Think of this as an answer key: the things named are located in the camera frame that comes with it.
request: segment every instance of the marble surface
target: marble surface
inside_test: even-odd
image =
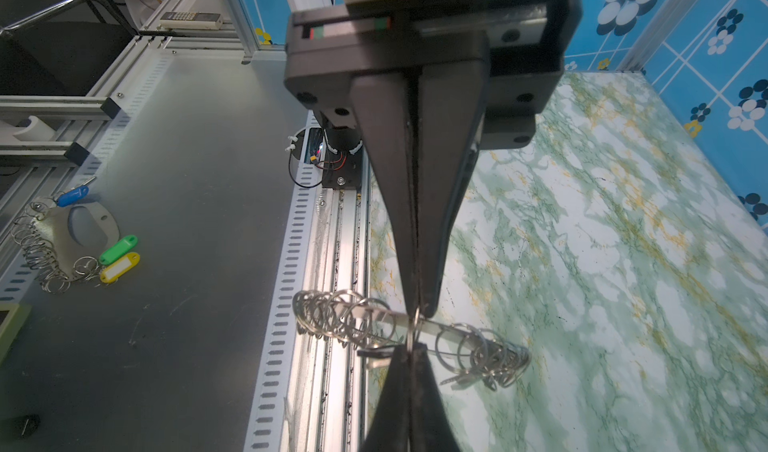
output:
[[[372,190],[370,293],[403,310]],[[481,154],[451,235],[436,319],[533,356],[509,389],[441,386],[462,449],[768,450],[767,259],[642,75],[567,74],[529,147]]]

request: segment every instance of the gray metal table surface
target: gray metal table surface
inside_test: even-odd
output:
[[[39,414],[4,450],[242,450],[306,112],[284,62],[174,58],[94,182],[135,234],[116,284],[50,295],[0,367],[0,420]]]

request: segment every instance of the perforated strip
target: perforated strip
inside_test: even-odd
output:
[[[319,127],[312,112],[308,114],[306,128]],[[303,152],[310,134],[304,134]],[[296,181],[312,186],[320,180],[321,171],[312,165],[300,163]],[[244,450],[277,452],[283,434],[283,412],[288,394],[293,344],[296,340],[296,320],[291,301],[301,290],[304,280],[306,255],[310,243],[313,210],[318,188],[295,186],[288,215],[288,226],[283,239],[283,251],[277,268],[277,280],[272,296],[269,322],[256,377],[254,401],[250,409]]]
[[[163,75],[170,65],[170,57],[160,57],[150,68],[149,73],[144,78],[138,92],[130,100],[120,113],[112,120],[101,137],[96,139],[96,145],[91,151],[91,155],[85,159],[74,177],[68,184],[68,188],[76,187],[85,182],[86,179],[97,175],[114,154],[114,151],[120,145],[120,142],[130,130],[130,120],[136,117],[149,100],[150,95],[158,86]],[[11,265],[5,269],[5,273],[0,277],[0,303],[18,303],[22,300],[24,294],[29,290],[29,286],[34,282],[37,272],[30,270],[24,261],[21,253],[11,262]]]

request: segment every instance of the yellow key tag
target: yellow key tag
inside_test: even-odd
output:
[[[123,255],[114,264],[101,271],[101,281],[104,284],[111,284],[118,280],[122,274],[131,270],[136,264],[139,264],[139,259],[140,256],[136,252],[129,252]]]

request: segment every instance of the green key tag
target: green key tag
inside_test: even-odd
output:
[[[127,254],[129,250],[138,244],[139,239],[136,236],[125,236],[117,244],[111,246],[107,251],[101,254],[98,261],[101,265],[110,265],[114,261],[118,260],[123,255]]]

